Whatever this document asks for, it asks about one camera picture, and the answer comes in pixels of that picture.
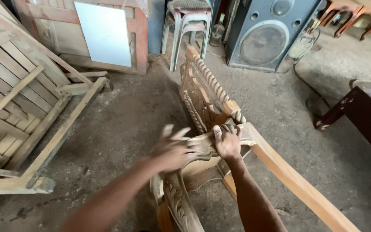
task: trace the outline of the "speaker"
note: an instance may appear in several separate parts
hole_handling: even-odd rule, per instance
[[[322,0],[241,0],[226,43],[232,67],[276,72]]]

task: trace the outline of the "concrete floor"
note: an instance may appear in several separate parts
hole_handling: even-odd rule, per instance
[[[335,99],[348,91],[344,79],[350,75],[371,79],[371,35],[358,42],[352,32],[337,40],[330,33],[331,29],[324,30],[317,42],[321,50],[308,54],[296,70],[317,90],[326,90],[324,96]],[[147,155],[164,124],[173,123],[176,129],[191,126],[188,136],[198,134],[178,97],[179,73],[168,71],[170,50],[167,55],[149,56],[147,76],[110,75],[115,90],[97,97],[43,173],[55,180],[54,192],[0,196],[0,231],[55,231],[95,192]],[[205,62],[247,120],[361,231],[371,231],[371,145],[367,140],[347,118],[326,131],[315,130],[305,101],[316,94],[292,70],[276,74],[230,68],[223,55],[223,49],[209,47]],[[179,64],[184,60],[182,51]],[[59,121],[76,103],[67,107]],[[39,149],[46,143],[44,139]],[[254,154],[245,162],[289,231],[330,231]],[[237,204],[219,180],[189,196],[206,231],[244,231]],[[158,231],[155,203],[147,186],[113,228],[141,230]]]

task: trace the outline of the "white panel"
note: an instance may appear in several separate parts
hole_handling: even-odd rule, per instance
[[[131,67],[124,10],[75,2],[91,60]]]

